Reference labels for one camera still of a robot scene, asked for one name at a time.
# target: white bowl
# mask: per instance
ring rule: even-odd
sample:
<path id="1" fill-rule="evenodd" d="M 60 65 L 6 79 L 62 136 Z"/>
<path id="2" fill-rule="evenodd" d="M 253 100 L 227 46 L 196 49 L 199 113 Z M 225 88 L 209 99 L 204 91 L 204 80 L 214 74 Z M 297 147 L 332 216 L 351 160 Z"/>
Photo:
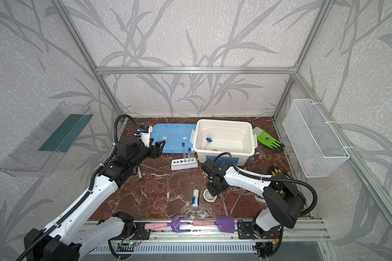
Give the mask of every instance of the white bowl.
<path id="1" fill-rule="evenodd" d="M 214 201 L 216 200 L 216 197 L 217 197 L 217 195 L 213 197 L 213 196 L 209 193 L 209 190 L 208 190 L 208 189 L 205 189 L 205 191 L 203 192 L 203 198 L 204 198 L 206 201 L 208 201 L 208 202 L 214 202 Z"/>

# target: brown marble table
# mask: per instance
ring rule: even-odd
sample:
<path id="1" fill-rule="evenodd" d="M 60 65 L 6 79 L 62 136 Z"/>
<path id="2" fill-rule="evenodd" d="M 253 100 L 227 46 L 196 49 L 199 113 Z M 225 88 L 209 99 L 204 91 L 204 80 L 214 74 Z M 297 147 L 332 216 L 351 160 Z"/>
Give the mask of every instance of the brown marble table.
<path id="1" fill-rule="evenodd" d="M 141 118 L 136 123 L 155 125 L 157 123 L 196 124 L 201 118 Z M 227 117 L 209 118 L 249 122 L 277 137 L 272 118 L 269 117 Z M 132 123 L 126 124 L 122 136 L 132 134 Z M 263 198 L 238 187 L 229 187 L 220 193 L 215 202 L 209 203 L 203 198 L 206 182 L 209 180 L 200 168 L 171 170 L 171 160 L 181 154 L 162 154 L 158 159 L 147 158 L 141 163 L 143 179 L 132 175 L 114 194 L 107 198 L 90 219 L 108 219 L 113 213 L 123 211 L 135 219 L 169 219 L 176 215 L 188 214 L 191 218 L 253 218 L 261 209 L 265 209 Z M 289 173 L 289 165 L 283 152 L 275 153 L 259 143 L 255 154 L 241 168 L 257 173 L 265 173 L 271 165 L 279 166 Z M 192 209 L 193 189 L 200 191 L 199 208 Z"/>

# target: purple garden trowel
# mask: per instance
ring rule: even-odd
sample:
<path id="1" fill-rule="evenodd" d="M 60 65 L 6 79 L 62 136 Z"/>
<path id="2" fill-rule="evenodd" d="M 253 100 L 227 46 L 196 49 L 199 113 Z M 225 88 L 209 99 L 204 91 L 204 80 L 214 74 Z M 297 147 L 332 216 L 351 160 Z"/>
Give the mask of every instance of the purple garden trowel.
<path id="1" fill-rule="evenodd" d="M 207 220 L 194 220 L 193 226 L 218 226 L 221 232 L 234 233 L 235 232 L 235 220 L 233 217 L 220 216 L 217 221 Z"/>

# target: purple shovel blade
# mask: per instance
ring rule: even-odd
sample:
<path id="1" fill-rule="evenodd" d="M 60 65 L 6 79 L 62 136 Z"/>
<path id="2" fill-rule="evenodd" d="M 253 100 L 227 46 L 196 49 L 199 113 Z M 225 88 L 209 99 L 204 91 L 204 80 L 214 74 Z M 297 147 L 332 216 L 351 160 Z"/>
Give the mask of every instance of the purple shovel blade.
<path id="1" fill-rule="evenodd" d="M 233 217 L 220 216 L 214 223 L 218 226 L 221 232 L 234 233 L 235 232 L 235 221 Z"/>

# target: pink handle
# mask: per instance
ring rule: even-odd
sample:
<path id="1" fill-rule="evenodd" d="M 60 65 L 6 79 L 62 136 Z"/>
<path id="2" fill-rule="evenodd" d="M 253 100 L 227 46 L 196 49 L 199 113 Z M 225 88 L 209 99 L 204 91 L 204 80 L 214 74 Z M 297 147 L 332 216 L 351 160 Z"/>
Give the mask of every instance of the pink handle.
<path id="1" fill-rule="evenodd" d="M 167 227 L 167 223 L 146 223 L 144 226 L 145 230 L 165 227 Z"/>
<path id="2" fill-rule="evenodd" d="M 207 221 L 207 220 L 194 220 L 194 226 L 213 226 L 215 225 L 214 221 Z"/>

